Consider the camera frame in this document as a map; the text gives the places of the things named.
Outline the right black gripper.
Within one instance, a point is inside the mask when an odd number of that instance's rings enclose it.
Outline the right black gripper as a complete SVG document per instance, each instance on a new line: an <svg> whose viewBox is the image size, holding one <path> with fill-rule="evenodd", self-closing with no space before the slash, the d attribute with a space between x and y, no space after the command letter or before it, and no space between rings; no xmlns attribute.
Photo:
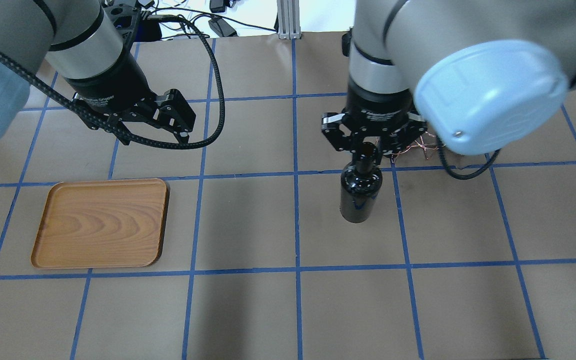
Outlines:
<svg viewBox="0 0 576 360"><path fill-rule="evenodd" d="M348 84L342 112L325 112L321 132L338 151L357 153L366 137L378 137L382 157L397 157L427 130L416 112L409 89L375 93Z"/></svg>

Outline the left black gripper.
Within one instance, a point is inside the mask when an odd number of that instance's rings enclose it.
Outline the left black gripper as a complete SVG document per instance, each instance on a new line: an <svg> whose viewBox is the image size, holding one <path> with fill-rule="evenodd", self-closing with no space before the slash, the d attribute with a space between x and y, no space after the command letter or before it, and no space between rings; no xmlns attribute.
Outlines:
<svg viewBox="0 0 576 360"><path fill-rule="evenodd" d="M196 114L183 94L169 89L156 96L130 52L120 53L115 63L98 75L85 79L67 77L66 82L90 109L116 126L114 136L124 146L131 144L133 135L124 122L163 129L179 144L187 144L194 130Z"/></svg>

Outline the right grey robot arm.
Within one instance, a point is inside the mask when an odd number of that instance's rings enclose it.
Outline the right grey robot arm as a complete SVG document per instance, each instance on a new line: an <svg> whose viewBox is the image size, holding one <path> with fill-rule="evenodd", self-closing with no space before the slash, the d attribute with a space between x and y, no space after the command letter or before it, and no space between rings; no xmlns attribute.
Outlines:
<svg viewBox="0 0 576 360"><path fill-rule="evenodd" d="M381 153L427 121L451 151L500 150L576 90L576 0L359 0L347 102L321 130L337 151Z"/></svg>

